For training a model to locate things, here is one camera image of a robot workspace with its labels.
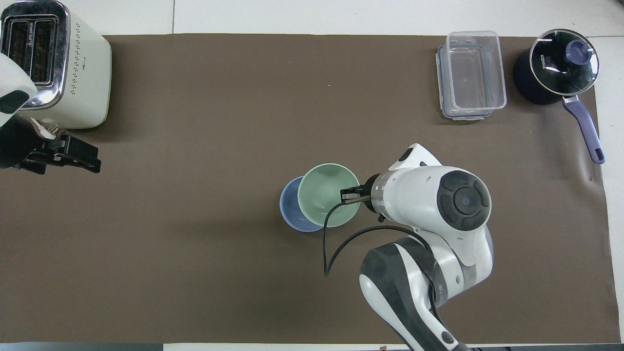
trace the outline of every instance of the brown paper backdrop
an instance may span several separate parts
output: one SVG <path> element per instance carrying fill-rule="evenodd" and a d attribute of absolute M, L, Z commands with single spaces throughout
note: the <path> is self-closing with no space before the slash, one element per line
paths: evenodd
<path fill-rule="evenodd" d="M 439 110 L 444 37 L 107 39 L 108 120 L 74 132 L 102 173 L 0 172 L 0 342 L 400 343 L 358 284 L 400 235 L 355 240 L 325 278 L 278 198 L 324 162 L 365 181 L 413 142 L 492 193 L 494 271 L 440 311 L 458 339 L 620 341 L 600 167 L 560 104 L 512 83 L 533 39 L 501 38 L 507 107 L 473 123 Z M 375 223 L 360 209 L 330 247 Z"/>

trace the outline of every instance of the blue bowl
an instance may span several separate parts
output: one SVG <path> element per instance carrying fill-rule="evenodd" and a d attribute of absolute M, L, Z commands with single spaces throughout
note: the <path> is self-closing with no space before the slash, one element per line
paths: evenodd
<path fill-rule="evenodd" d="M 299 208 L 299 200 L 297 199 L 297 192 L 299 191 L 299 184 L 303 176 L 297 177 L 291 180 L 281 191 L 280 195 L 280 211 L 281 216 L 286 223 L 292 228 L 305 233 L 316 232 L 322 229 L 306 218 L 303 212 Z"/>

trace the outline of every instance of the white table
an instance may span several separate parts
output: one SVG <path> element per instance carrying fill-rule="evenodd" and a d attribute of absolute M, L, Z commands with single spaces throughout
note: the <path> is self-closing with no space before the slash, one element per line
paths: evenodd
<path fill-rule="evenodd" d="M 0 8 L 12 0 L 0 0 Z M 624 339 L 624 5 L 617 0 L 64 0 L 101 34 L 280 33 L 446 35 L 490 29 L 538 36 L 568 28 L 589 37 L 600 58 L 595 84 L 602 165 Z M 393 345 L 395 349 L 404 346 Z M 167 350 L 371 350 L 379 345 L 173 344 Z"/>

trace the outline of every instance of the white toaster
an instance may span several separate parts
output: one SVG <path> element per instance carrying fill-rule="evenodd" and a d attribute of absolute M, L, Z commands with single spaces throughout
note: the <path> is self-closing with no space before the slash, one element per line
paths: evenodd
<path fill-rule="evenodd" d="M 30 76 L 22 116 L 78 129 L 106 120 L 110 44 L 59 1 L 16 1 L 2 12 L 1 52 Z"/>

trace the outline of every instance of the clear plastic container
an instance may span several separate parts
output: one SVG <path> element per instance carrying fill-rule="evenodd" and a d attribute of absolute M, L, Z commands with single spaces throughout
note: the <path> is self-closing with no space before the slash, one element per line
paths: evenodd
<path fill-rule="evenodd" d="M 452 32 L 436 54 L 440 108 L 448 118 L 483 119 L 505 107 L 499 36 L 493 31 Z"/>

